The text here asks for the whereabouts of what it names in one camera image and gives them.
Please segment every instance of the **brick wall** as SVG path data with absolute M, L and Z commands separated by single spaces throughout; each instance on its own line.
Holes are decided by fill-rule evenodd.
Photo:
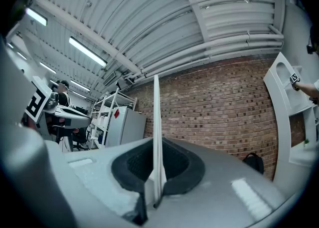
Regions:
M 291 131 L 291 147 L 306 139 L 305 121 L 303 113 L 289 117 Z
M 162 134 L 243 159 L 262 156 L 265 176 L 277 161 L 277 125 L 263 78 L 274 61 L 236 58 L 160 78 Z M 137 111 L 147 116 L 145 137 L 153 134 L 153 82 L 134 88 Z

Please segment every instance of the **metal shelving unit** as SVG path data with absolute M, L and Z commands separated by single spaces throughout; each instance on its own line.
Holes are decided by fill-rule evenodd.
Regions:
M 109 124 L 110 124 L 110 121 L 111 121 L 111 117 L 112 117 L 112 114 L 113 114 L 113 109 L 115 107 L 128 106 L 130 104 L 133 104 L 133 111 L 134 111 L 136 102 L 137 102 L 137 98 L 133 99 L 133 98 L 131 98 L 131 97 L 119 92 L 119 88 L 117 88 L 117 90 L 116 90 L 116 92 L 114 94 L 112 94 L 110 96 L 105 96 L 103 98 L 103 100 L 95 102 L 95 104 L 94 104 L 94 106 L 92 108 L 92 112 L 91 112 L 90 117 L 92 118 L 93 114 L 98 114 L 98 118 L 97 118 L 97 124 L 93 123 L 94 129 L 92 130 L 91 137 L 90 137 L 91 148 L 94 147 L 94 144 L 99 149 L 105 147 L 104 142 L 105 142 L 105 138 L 106 138 L 106 135 L 107 135 L 107 132 L 108 132 L 108 127 L 109 127 Z M 99 108 L 98 105 L 101 105 L 100 106 L 100 110 L 99 111 L 94 111 L 94 109 Z M 103 109 L 102 109 L 103 106 L 107 106 L 110 109 L 108 111 L 103 111 Z M 106 121 L 103 122 L 103 124 L 98 124 L 101 116 L 105 116 L 104 119 L 106 119 Z M 97 135 L 97 130 L 98 129 L 103 132 L 102 144 L 99 144 L 98 140 L 97 140 L 98 137 L 96 135 Z

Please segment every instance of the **white shelf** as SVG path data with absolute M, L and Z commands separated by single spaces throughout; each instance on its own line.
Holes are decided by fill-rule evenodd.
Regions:
M 117 88 L 116 92 L 110 96 L 105 96 L 103 100 L 100 100 L 94 104 L 94 106 L 101 104 L 101 106 L 98 106 L 98 108 L 95 108 L 93 106 L 92 112 L 91 112 L 91 118 L 93 118 L 93 114 L 98 114 L 97 121 L 99 123 L 105 124 L 99 125 L 93 123 L 95 125 L 95 128 L 92 130 L 92 134 L 95 136 L 97 133 L 97 130 L 100 129 L 103 131 L 103 141 L 105 142 L 106 136 L 107 136 L 107 131 L 108 131 L 108 126 L 110 124 L 111 118 L 112 118 L 112 112 L 115 111 L 116 108 L 120 106 L 127 106 L 130 104 L 133 104 L 133 110 L 135 108 L 135 104 L 137 101 L 137 98 L 133 99 L 129 96 L 124 95 L 123 93 L 119 92 L 119 88 Z M 99 148 L 105 148 L 105 146 L 101 146 L 99 143 L 96 144 Z
M 290 151 L 290 162 L 299 165 L 311 167 L 316 157 L 316 147 L 311 147 L 309 143 L 305 145 L 304 141 L 292 147 Z
M 105 127 L 103 127 L 102 125 L 97 124 L 96 127 L 98 127 L 99 129 L 101 129 L 103 131 L 107 131 L 107 129 Z
M 290 76 L 294 73 L 301 82 L 309 81 L 307 72 L 301 66 L 292 67 L 283 54 L 279 53 L 264 77 L 278 128 L 278 159 L 274 184 L 287 197 L 301 188 L 316 159 L 316 113 L 319 116 L 319 109 L 314 107 L 309 97 L 301 90 L 295 91 L 289 83 Z M 303 114 L 306 139 L 309 140 L 305 147 L 304 143 L 291 147 L 289 117 L 298 113 Z
M 96 113 L 107 114 L 107 113 L 109 113 L 109 111 L 107 111 L 107 112 L 100 112 L 100 111 L 94 111 L 94 112 L 92 112 L 92 114 L 96 114 Z

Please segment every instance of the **black bag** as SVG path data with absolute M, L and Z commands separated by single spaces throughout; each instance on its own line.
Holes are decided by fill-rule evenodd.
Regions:
M 248 154 L 243 160 L 244 163 L 252 167 L 254 170 L 257 170 L 259 173 L 264 173 L 264 162 L 261 157 L 255 153 Z

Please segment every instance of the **metal beam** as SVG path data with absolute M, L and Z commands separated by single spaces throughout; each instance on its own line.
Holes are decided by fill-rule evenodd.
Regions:
M 286 0 L 275 0 L 274 27 L 283 31 L 285 20 Z
M 120 53 L 120 51 L 118 51 L 115 47 L 113 47 L 111 44 L 109 44 L 107 41 L 105 41 L 103 38 L 101 38 L 98 34 L 89 29 L 87 26 L 82 24 L 72 15 L 60 9 L 48 0 L 35 0 L 35 2 L 37 3 L 37 5 L 39 5 L 52 15 L 56 16 L 58 19 L 66 23 L 68 26 L 72 27 L 73 29 L 84 35 L 90 41 L 96 43 L 104 51 L 106 51 L 106 53 L 108 53 L 111 57 L 115 58 L 119 63 L 121 63 L 131 72 L 137 73 L 140 71 L 140 69 L 136 65 L 134 65 L 128 58 L 126 58 L 122 53 Z
M 32 42 L 34 42 L 35 44 L 41 45 L 42 48 L 44 48 L 48 53 L 52 53 L 54 58 L 58 62 L 60 62 L 61 64 L 66 64 L 66 65 L 76 69 L 77 71 L 82 73 L 84 76 L 90 77 L 90 78 L 92 78 L 93 80 L 96 80 L 99 83 L 103 83 L 103 80 L 100 77 L 98 77 L 97 75 L 93 74 L 92 72 L 90 72 L 86 68 L 80 66 L 79 64 L 75 63 L 71 59 L 65 57 L 63 54 L 58 52 L 56 49 L 53 49 L 50 45 L 48 45 L 47 43 L 45 43 L 42 40 L 40 40 L 36 35 L 32 34 L 30 31 L 25 30 L 24 31 L 24 35 L 27 38 L 29 38 Z
M 201 35 L 203 37 L 204 42 L 209 42 L 209 37 L 208 37 L 208 32 L 207 32 L 207 27 L 203 18 L 202 13 L 200 12 L 200 8 L 199 5 L 197 3 L 197 0 L 188 0 L 189 4 L 196 16 L 200 31 L 201 31 Z

